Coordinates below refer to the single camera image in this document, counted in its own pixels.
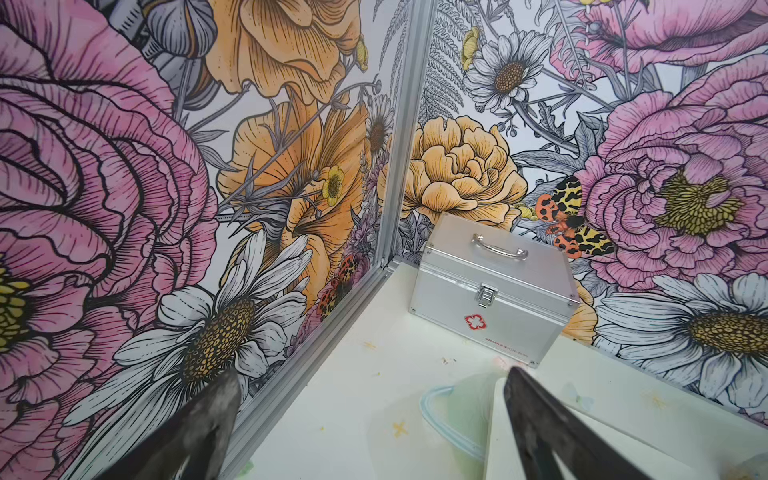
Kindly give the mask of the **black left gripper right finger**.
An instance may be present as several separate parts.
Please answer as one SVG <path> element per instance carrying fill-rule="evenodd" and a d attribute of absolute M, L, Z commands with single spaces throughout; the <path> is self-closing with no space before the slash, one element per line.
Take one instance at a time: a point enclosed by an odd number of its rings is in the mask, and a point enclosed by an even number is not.
<path fill-rule="evenodd" d="M 648 476 L 571 413 L 529 373 L 513 367 L 503 389 L 527 479 L 646 479 Z"/>

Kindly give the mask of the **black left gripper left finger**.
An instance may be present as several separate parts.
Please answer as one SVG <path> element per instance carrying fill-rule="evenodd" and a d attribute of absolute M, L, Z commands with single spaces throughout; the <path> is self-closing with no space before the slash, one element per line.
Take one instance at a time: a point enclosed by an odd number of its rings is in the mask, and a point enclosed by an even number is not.
<path fill-rule="evenodd" d="M 100 479 L 216 479 L 234 429 L 241 388 L 222 373 Z"/>

